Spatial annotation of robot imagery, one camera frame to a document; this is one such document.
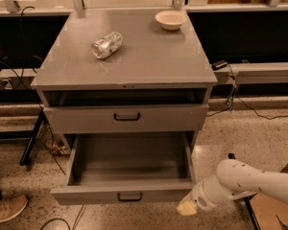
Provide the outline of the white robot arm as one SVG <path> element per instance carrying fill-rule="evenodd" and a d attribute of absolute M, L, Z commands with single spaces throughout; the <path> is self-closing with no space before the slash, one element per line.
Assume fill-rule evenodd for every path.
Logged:
<path fill-rule="evenodd" d="M 210 211 L 220 203 L 261 193 L 288 204 L 288 173 L 254 168 L 236 159 L 222 160 L 214 174 L 197 183 L 178 204 L 182 216 L 199 209 Z"/>

